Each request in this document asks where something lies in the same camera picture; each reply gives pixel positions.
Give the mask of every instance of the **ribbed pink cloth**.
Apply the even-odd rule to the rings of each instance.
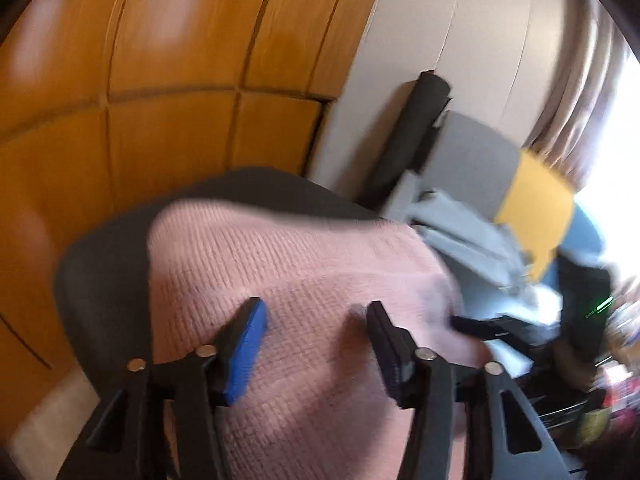
[[[364,330],[370,301],[451,362],[490,358],[447,327],[456,289],[405,225],[189,201],[156,219],[148,250],[156,362],[210,342],[248,297],[268,306],[248,389],[220,410],[237,480],[396,477],[412,414],[385,394]]]

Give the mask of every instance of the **beige curtain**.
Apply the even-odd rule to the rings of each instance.
[[[527,145],[580,190],[630,49],[602,4],[582,0],[573,51]]]

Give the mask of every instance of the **green led indicator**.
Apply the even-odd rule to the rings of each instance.
[[[584,317],[591,317],[593,314],[599,314],[604,310],[607,310],[611,305],[613,305],[613,296],[609,296],[606,300],[604,300],[601,304],[599,304],[596,308],[594,308],[590,313],[588,313]]]

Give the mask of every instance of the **black chair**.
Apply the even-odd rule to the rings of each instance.
[[[322,218],[377,218],[302,177],[247,168],[146,203],[87,234],[60,261],[54,298],[78,362],[99,395],[131,358],[151,361],[146,235],[158,213],[181,198],[227,200]]]

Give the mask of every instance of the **floor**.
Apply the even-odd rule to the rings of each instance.
[[[7,450],[26,480],[54,480],[98,403],[80,368],[73,370],[28,416]]]

